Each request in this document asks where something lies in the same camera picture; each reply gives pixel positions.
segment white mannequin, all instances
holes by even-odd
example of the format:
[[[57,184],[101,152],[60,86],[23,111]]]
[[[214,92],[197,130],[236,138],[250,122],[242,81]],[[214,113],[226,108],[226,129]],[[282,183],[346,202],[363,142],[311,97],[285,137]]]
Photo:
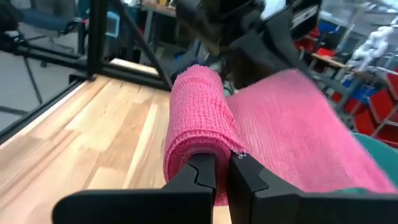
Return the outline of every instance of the white mannequin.
[[[368,39],[358,49],[348,61],[348,65],[358,71],[364,71],[369,64],[379,58],[388,48],[388,36],[394,31],[392,27],[379,27],[377,31],[371,32]]]

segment wooden table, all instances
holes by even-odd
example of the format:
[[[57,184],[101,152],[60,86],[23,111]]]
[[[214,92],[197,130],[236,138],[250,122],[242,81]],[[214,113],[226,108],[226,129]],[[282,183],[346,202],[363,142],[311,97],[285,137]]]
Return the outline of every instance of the wooden table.
[[[101,75],[79,86],[0,146],[0,223],[49,224],[55,203],[82,189],[163,186],[169,98]],[[214,219],[230,223],[228,208]]]

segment office chair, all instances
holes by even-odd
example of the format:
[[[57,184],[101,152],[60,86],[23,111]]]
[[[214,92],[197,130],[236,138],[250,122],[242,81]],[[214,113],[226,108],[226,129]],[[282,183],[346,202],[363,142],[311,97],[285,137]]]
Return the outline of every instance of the office chair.
[[[74,0],[30,0],[30,8],[20,9],[24,16],[23,22],[35,27],[41,36],[27,39],[27,41],[50,38],[52,47],[60,47],[74,52],[74,47],[56,44],[54,37],[67,35],[74,31],[76,26],[84,26],[83,20],[77,17],[77,6]]]

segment pink cloth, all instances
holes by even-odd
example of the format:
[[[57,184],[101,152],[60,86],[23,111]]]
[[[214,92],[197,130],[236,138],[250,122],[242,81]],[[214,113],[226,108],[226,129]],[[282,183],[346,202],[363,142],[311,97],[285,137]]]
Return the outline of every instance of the pink cloth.
[[[164,173],[170,180],[196,152],[216,154],[218,195],[226,204],[231,151],[247,152],[306,192],[394,186],[303,74],[286,70],[225,98],[217,73],[193,66],[175,82]]]

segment pink fabric roll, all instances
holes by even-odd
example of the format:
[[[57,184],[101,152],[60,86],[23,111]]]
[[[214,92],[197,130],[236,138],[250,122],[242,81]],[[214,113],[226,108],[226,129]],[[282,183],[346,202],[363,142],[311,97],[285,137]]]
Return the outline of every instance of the pink fabric roll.
[[[300,72],[280,72],[227,99],[220,78],[206,67],[194,66],[180,75],[170,100],[166,180],[192,154],[212,152],[217,159],[216,205],[225,205],[228,159],[231,151],[245,149],[307,192],[352,187],[395,192],[322,93]]]

